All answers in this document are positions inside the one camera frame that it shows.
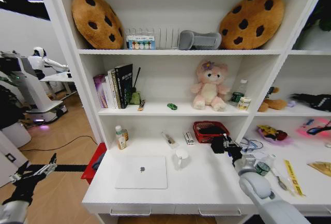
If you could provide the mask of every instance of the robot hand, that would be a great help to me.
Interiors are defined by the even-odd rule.
[[[27,165],[28,161],[10,177],[16,189],[0,208],[0,224],[25,223],[27,208],[32,203],[33,191],[37,183],[52,173],[57,166],[56,153],[52,156],[49,164],[37,172],[24,173]]]

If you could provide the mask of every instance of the cookie pillow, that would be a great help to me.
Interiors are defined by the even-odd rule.
[[[120,49],[121,23],[105,0],[73,0],[72,16],[78,31],[95,49]]]
[[[273,37],[284,16],[282,0],[242,0],[223,18],[223,49],[250,50]]]

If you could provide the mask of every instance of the white desk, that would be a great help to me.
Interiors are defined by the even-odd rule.
[[[49,83],[50,81],[52,81],[52,82],[62,82],[63,83],[63,85],[64,85],[64,87],[65,87],[68,94],[65,97],[63,97],[61,100],[64,100],[67,97],[69,97],[69,96],[71,96],[71,95],[73,95],[77,92],[77,91],[72,92],[70,90],[68,82],[73,83],[74,81],[73,81],[73,78],[68,77],[67,73],[68,72],[65,71],[65,72],[49,75],[49,76],[46,76],[46,77],[44,77],[43,79],[40,80],[41,82],[46,82],[46,85],[47,85],[49,91],[51,92],[54,100],[56,100],[56,94],[55,94],[51,84]]]
[[[116,216],[152,214],[200,214],[216,216],[222,223],[244,223],[257,209],[242,192],[232,159],[227,154],[214,154],[210,144],[187,146],[183,137],[174,137],[185,148],[191,161],[176,171],[172,162],[174,150],[155,136],[150,139],[135,135],[128,147],[119,150],[115,144],[108,150],[83,199],[83,205],[96,214],[101,223],[116,223]],[[307,162],[331,161],[331,149],[323,142],[298,140],[286,147],[266,144],[266,152],[277,156],[276,167],[287,176],[283,159],[288,159],[306,197],[292,196],[282,190],[276,178],[266,177],[284,200],[294,204],[305,216],[330,216],[331,177],[306,165]],[[167,189],[115,189],[120,170],[118,156],[163,155],[167,160]]]

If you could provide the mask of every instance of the silver laptop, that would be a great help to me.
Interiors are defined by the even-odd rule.
[[[125,156],[116,189],[166,189],[167,168],[163,156]]]

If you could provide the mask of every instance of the yellow label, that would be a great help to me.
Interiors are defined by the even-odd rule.
[[[294,174],[294,170],[292,168],[291,163],[288,160],[285,160],[285,159],[284,159],[284,162],[285,162],[285,166],[288,170],[288,174],[289,174],[289,176],[292,180],[292,184],[294,186],[295,191],[298,193],[299,196],[306,196],[305,194],[303,194],[303,192],[301,190],[301,187],[300,187],[300,185],[298,183],[298,180],[297,180],[297,178]]]

